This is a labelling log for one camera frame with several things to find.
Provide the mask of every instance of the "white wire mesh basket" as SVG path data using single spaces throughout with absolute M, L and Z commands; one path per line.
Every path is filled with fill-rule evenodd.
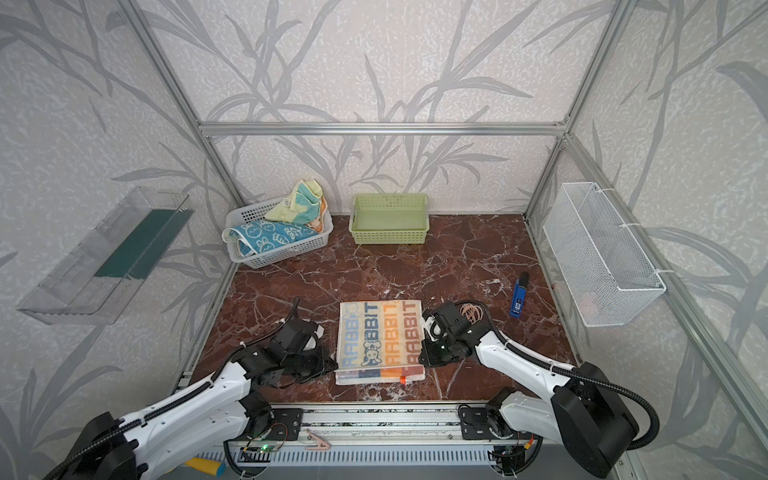
M 624 325 L 667 289 L 596 183 L 562 184 L 544 232 L 586 326 Z
M 236 227 L 237 225 L 244 225 L 245 223 L 261 220 L 266 215 L 266 212 L 272 210 L 272 207 L 283 201 L 283 197 L 273 198 L 259 204 L 249 205 L 248 207 L 238 208 L 232 210 L 227 215 L 226 225 L 227 228 Z M 272 263 L 285 260 L 302 253 L 315 250 L 316 248 L 322 248 L 328 244 L 328 236 L 333 232 L 333 222 L 331 221 L 331 214 L 326 210 L 323 215 L 323 232 L 318 233 L 312 237 L 299 240 L 298 242 L 289 243 L 282 247 L 277 247 L 273 250 L 268 250 L 263 253 L 256 253 L 244 257 L 240 252 L 240 248 L 237 243 L 228 243 L 227 251 L 230 254 L 230 260 L 236 263 L 245 263 L 247 266 L 259 269 Z

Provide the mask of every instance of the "plastic basket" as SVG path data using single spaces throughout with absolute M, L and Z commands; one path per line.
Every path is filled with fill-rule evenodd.
M 349 232 L 358 245 L 424 243 L 429 231 L 426 194 L 357 194 Z
M 272 207 L 282 201 L 283 197 L 273 198 L 272 200 L 267 200 L 260 204 L 253 204 L 248 207 L 232 210 L 227 215 L 227 228 L 244 225 L 245 223 L 254 220 L 261 220 L 264 218 L 264 215 L 266 215 L 266 212 L 272 210 Z M 230 260 L 233 262 L 245 263 L 251 268 L 258 269 L 285 260 L 286 258 L 295 257 L 296 255 L 301 255 L 302 253 L 324 247 L 328 244 L 328 236 L 331 232 L 333 232 L 333 222 L 331 221 L 331 214 L 326 210 L 323 215 L 322 233 L 305 238 L 304 240 L 299 240 L 298 242 L 283 245 L 282 247 L 277 247 L 274 250 L 249 255 L 248 257 L 244 257 L 243 254 L 240 253 L 240 248 L 237 246 L 237 243 L 228 243 L 227 251 L 230 254 Z
M 593 182 L 562 184 L 544 232 L 586 326 L 624 325 L 667 289 Z

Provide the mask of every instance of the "brown marble table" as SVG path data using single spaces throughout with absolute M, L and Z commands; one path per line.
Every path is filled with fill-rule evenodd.
M 432 216 L 424 245 L 355 245 L 348 217 L 334 217 L 328 246 L 260 270 L 242 266 L 208 337 L 193 380 L 210 374 L 237 347 L 271 331 L 301 296 L 300 315 L 323 325 L 336 351 L 339 302 L 481 300 L 512 339 L 574 362 L 531 240 L 519 215 Z M 530 273 L 520 319 L 508 315 L 515 280 Z M 476 359 L 428 369 L 421 382 L 338 386 L 334 375 L 287 389 L 263 388 L 271 402 L 488 400 L 502 386 L 522 389 Z

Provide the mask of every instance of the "towel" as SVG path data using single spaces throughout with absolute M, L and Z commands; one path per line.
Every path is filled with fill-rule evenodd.
M 277 247 L 298 242 L 317 235 L 315 230 L 295 223 L 254 220 L 237 227 L 225 228 L 221 239 L 227 243 L 237 243 L 244 257 L 264 253 Z
M 299 180 L 290 197 L 264 215 L 274 222 L 300 223 L 317 220 L 323 204 L 323 189 L 315 180 Z

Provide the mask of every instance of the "leaf pattern wallpaper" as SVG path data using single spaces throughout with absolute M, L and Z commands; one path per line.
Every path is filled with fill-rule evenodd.
M 614 7 L 557 2 L 140 4 L 205 121 L 561 121 Z M 423 191 L 438 212 L 522 212 L 550 137 L 219 137 L 243 196 L 314 177 L 332 212 Z
M 576 126 L 763 392 L 766 14 L 765 1 L 638 3 Z M 534 235 L 580 354 L 610 366 L 609 378 L 621 378 L 659 410 L 661 433 L 638 452 L 648 478 L 768 478 L 765 452 L 663 300 L 626 326 L 583 326 L 541 231 L 564 181 L 583 181 L 567 155 L 535 211 Z
M 94 415 L 167 396 L 229 265 L 232 200 L 115 8 L 0 2 L 3 478 L 41 478 Z M 18 312 L 138 185 L 188 193 L 195 213 L 118 321 L 49 326 Z

